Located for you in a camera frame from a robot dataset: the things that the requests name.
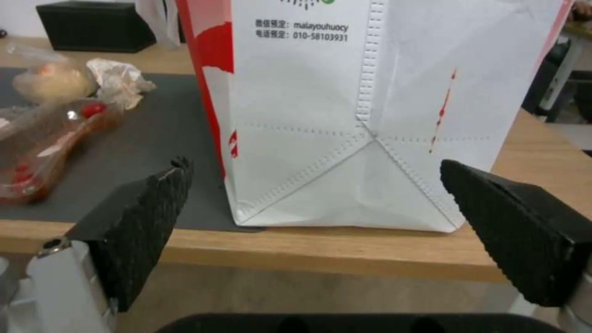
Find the gray desk mat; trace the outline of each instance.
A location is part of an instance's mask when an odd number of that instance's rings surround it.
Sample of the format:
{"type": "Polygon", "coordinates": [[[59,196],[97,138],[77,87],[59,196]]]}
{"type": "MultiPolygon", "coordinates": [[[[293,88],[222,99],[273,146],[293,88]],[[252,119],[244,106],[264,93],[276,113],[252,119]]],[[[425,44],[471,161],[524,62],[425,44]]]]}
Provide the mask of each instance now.
{"type": "MultiPolygon", "coordinates": [[[[26,105],[13,89],[22,69],[0,68],[0,107],[26,105]]],[[[194,183],[177,228],[255,232],[234,224],[214,144],[193,75],[146,74],[157,89],[128,111],[124,123],[81,142],[45,200],[0,206],[0,219],[77,222],[118,185],[169,166],[177,155],[192,159],[194,183]]]]}

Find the phone number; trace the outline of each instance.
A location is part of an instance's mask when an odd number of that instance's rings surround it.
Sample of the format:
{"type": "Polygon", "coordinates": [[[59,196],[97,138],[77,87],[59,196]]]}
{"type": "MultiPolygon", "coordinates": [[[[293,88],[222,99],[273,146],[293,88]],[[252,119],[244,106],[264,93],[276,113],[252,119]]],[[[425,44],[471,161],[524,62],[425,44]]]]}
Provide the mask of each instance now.
{"type": "Polygon", "coordinates": [[[348,41],[348,35],[346,34],[302,33],[297,31],[292,36],[294,39],[348,41]]]}

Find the white plastic bag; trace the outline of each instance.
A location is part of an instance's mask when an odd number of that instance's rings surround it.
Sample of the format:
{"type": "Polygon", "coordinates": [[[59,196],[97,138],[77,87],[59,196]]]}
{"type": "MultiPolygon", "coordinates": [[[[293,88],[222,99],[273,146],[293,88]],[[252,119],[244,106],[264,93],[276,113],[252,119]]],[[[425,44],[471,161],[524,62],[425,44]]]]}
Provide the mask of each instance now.
{"type": "Polygon", "coordinates": [[[136,0],[136,12],[154,33],[156,42],[174,49],[181,45],[179,39],[179,21],[175,0],[136,0]]]}
{"type": "Polygon", "coordinates": [[[141,101],[142,93],[152,91],[156,85],[145,80],[139,69],[130,63],[95,58],[86,66],[95,75],[100,89],[98,98],[116,103],[123,110],[130,110],[141,101]]]}

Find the green logo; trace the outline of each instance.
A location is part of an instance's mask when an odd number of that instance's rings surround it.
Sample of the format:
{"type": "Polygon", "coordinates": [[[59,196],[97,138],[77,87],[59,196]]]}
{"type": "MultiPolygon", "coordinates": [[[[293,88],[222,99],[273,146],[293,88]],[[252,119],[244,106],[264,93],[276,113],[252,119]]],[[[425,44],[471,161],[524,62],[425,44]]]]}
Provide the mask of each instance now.
{"type": "Polygon", "coordinates": [[[324,3],[326,5],[330,5],[335,2],[335,0],[280,0],[280,2],[286,3],[288,5],[293,5],[295,7],[304,8],[304,10],[314,8],[314,4],[324,3]]]}

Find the clear plastic bag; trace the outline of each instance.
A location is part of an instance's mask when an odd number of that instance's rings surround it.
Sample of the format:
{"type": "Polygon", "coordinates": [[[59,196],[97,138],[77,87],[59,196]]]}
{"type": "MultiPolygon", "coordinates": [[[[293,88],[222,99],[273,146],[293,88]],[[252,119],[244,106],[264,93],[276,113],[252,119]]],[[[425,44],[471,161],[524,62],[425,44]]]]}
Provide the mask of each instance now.
{"type": "Polygon", "coordinates": [[[13,87],[32,103],[67,102],[85,98],[96,91],[95,78],[85,64],[30,46],[10,44],[7,51],[33,63],[12,81],[13,87]]]}
{"type": "Polygon", "coordinates": [[[123,111],[97,99],[0,109],[0,203],[44,197],[72,148],[121,121],[123,111]]]}

